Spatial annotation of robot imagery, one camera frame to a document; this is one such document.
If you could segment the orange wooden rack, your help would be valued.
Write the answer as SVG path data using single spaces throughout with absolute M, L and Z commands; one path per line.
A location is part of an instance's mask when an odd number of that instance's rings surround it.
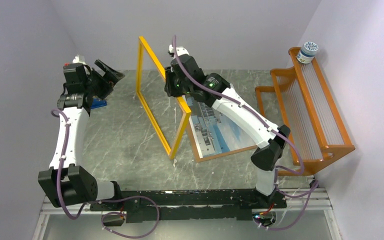
M 291 133 L 303 161 L 303 175 L 310 176 L 353 152 L 353 144 L 316 58 L 299 62 L 299 47 L 288 54 L 292 67 L 270 71 L 271 86 L 255 87 L 259 111 L 265 114 L 263 93 L 275 94 L 281 119 Z

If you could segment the aluminium extrusion frame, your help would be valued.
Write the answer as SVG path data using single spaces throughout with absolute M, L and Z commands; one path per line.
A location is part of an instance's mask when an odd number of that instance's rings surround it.
M 267 229 L 278 229 L 287 213 L 298 212 L 301 219 L 306 211 L 323 211 L 329 230 L 339 230 L 327 191 L 316 187 L 276 191 L 271 199 L 264 199 L 251 188 L 123 190 L 120 196 L 120 200 L 99 200 L 84 207 L 71 205 L 68 209 L 82 208 L 86 214 L 114 213 L 114 217 L 104 220 L 106 228 L 152 220 L 255 219 Z

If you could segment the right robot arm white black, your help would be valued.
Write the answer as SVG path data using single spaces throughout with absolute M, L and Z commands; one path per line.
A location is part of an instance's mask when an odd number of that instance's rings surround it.
M 283 155 L 290 128 L 277 125 L 251 107 L 234 87 L 218 73 L 205 74 L 188 52 L 171 52 L 165 67 L 164 90 L 169 97 L 191 97 L 233 121 L 254 142 L 250 159 L 257 168 L 255 202 L 262 208 L 275 199 L 275 168 Z

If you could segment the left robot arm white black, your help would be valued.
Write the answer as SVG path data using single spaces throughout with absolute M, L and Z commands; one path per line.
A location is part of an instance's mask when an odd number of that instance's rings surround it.
M 100 59 L 94 64 L 99 71 L 78 55 L 63 66 L 63 92 L 51 111 L 59 119 L 57 144 L 48 169 L 38 174 L 38 183 L 56 208 L 103 200 L 110 210 L 117 210 L 123 203 L 115 181 L 99 182 L 81 166 L 93 99 L 104 100 L 125 76 Z

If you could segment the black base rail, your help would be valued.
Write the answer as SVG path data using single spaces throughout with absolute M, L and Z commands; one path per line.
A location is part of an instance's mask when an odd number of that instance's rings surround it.
M 207 190 L 122 190 L 122 202 L 93 203 L 93 212 L 122 211 L 127 223 L 141 223 L 159 218 L 169 220 L 236 219 L 247 221 L 272 209 L 287 207 L 284 196 L 274 191 L 264 196 L 254 188 Z

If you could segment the small blue white jar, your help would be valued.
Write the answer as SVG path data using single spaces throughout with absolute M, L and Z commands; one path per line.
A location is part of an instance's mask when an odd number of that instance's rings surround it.
M 305 42 L 298 51 L 296 59 L 302 64 L 309 64 L 312 62 L 319 50 L 319 46 L 312 41 Z

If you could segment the blue stapler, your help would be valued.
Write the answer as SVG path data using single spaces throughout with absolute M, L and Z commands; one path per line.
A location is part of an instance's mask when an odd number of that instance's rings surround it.
M 97 109 L 101 107 L 107 106 L 107 101 L 104 99 L 99 99 L 99 98 L 93 98 L 92 104 L 91 104 L 91 109 Z

